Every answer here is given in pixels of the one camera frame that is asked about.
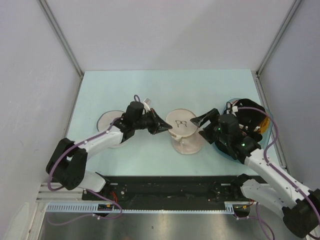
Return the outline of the pink mesh laundry bag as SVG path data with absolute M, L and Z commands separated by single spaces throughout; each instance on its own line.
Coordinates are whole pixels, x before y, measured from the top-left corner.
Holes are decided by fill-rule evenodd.
M 199 134 L 199 127 L 191 122 L 196 115 L 184 108 L 178 108 L 166 116 L 166 122 L 172 126 L 168 130 L 172 138 L 173 148 L 182 155 L 192 155 L 199 152 L 204 139 Z

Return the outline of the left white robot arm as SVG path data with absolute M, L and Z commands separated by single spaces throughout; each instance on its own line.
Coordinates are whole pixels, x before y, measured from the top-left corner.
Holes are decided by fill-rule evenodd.
M 88 171 L 87 161 L 108 148 L 126 142 L 137 130 L 148 130 L 150 134 L 156 135 L 170 129 L 172 126 L 153 108 L 144 102 L 132 101 L 125 112 L 112 120 L 107 129 L 79 142 L 67 137 L 58 142 L 45 168 L 49 175 L 48 189 L 55 190 L 51 186 L 51 182 L 55 180 L 60 183 L 61 189 L 70 191 L 81 188 L 92 191 L 98 199 L 105 200 L 111 193 L 108 181 L 103 175 Z

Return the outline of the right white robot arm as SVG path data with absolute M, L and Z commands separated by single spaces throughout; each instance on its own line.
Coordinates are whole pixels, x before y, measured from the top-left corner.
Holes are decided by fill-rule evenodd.
M 227 154 L 255 171 L 269 185 L 240 175 L 230 188 L 231 196 L 242 201 L 252 199 L 282 218 L 285 226 L 297 237 L 311 236 L 320 225 L 320 190 L 311 190 L 273 164 L 257 141 L 243 133 L 234 113 L 211 111 L 190 120 L 197 127 L 210 122 L 199 133 L 209 143 L 221 145 Z

